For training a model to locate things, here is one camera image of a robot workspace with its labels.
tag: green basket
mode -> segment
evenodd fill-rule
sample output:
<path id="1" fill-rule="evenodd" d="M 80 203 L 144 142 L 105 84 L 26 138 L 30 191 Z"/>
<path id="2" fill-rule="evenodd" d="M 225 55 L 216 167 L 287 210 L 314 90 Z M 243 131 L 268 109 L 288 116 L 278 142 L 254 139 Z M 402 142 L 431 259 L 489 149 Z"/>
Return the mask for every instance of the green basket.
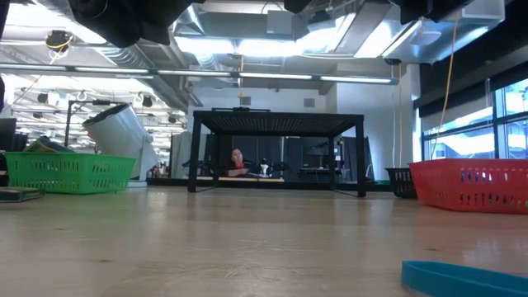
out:
<path id="1" fill-rule="evenodd" d="M 126 189 L 134 158 L 89 153 L 5 153 L 9 186 L 51 193 L 93 194 Z"/>

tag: black monitor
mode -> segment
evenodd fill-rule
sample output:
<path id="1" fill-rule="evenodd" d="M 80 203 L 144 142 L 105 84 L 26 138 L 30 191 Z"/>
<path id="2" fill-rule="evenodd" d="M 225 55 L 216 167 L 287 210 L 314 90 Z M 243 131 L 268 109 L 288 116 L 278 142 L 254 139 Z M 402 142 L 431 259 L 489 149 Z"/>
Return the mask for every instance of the black monitor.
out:
<path id="1" fill-rule="evenodd" d="M 0 119 L 0 151 L 11 152 L 14 149 L 17 119 Z"/>

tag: blue plastic tray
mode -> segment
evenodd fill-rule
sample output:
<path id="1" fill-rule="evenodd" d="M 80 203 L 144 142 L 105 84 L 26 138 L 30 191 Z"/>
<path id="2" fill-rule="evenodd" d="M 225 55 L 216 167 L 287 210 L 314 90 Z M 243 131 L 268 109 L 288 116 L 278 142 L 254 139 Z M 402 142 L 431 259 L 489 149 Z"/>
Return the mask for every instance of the blue plastic tray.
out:
<path id="1" fill-rule="evenodd" d="M 402 283 L 431 296 L 528 296 L 528 278 L 441 262 L 404 261 Z"/>

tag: black table frame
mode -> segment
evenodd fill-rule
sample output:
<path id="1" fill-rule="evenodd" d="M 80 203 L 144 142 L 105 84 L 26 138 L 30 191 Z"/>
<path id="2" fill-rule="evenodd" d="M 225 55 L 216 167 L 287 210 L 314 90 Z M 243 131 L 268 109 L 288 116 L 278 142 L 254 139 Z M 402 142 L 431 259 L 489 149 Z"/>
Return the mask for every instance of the black table frame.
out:
<path id="1" fill-rule="evenodd" d="M 267 119 L 267 120 L 340 120 L 339 125 L 333 126 L 331 129 L 325 131 L 306 131 L 306 130 L 222 130 L 215 126 L 211 119 L 218 115 L 225 117 L 236 117 L 242 119 Z M 356 165 L 357 165 L 357 192 L 358 197 L 365 197 L 366 177 L 365 177 L 365 133 L 363 122 L 365 117 L 363 115 L 336 115 L 336 114 L 313 114 L 313 113 L 295 113 L 295 112 L 252 112 L 252 111 L 194 111 L 193 113 L 193 129 L 191 141 L 191 164 L 189 166 L 189 180 L 187 183 L 187 190 L 189 192 L 196 192 L 197 177 L 198 177 L 198 158 L 200 152 L 200 134 L 201 126 L 204 125 L 211 130 L 217 137 L 224 135 L 249 135 L 249 136 L 299 136 L 299 137 L 325 137 L 328 138 L 328 159 L 334 160 L 334 139 L 341 133 L 356 127 Z M 213 156 L 215 166 L 218 167 L 220 160 L 220 143 L 219 139 L 216 141 L 216 155 Z M 336 189 L 336 174 L 335 162 L 328 162 L 329 183 L 330 189 Z M 214 170 L 213 186 L 219 185 L 219 170 Z"/>

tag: plastic basket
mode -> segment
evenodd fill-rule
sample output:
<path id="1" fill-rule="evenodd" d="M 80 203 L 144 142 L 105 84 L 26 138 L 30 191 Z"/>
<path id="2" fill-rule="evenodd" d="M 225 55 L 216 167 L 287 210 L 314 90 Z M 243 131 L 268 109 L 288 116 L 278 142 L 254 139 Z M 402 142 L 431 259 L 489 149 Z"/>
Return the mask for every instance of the plastic basket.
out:
<path id="1" fill-rule="evenodd" d="M 127 187 L 135 159 L 88 153 L 5 153 L 10 186 L 93 194 Z"/>
<path id="2" fill-rule="evenodd" d="M 389 173 L 394 195 L 400 198 L 417 198 L 410 168 L 385 168 Z"/>
<path id="3" fill-rule="evenodd" d="M 410 166 L 423 204 L 528 215 L 528 160 L 441 159 Z"/>

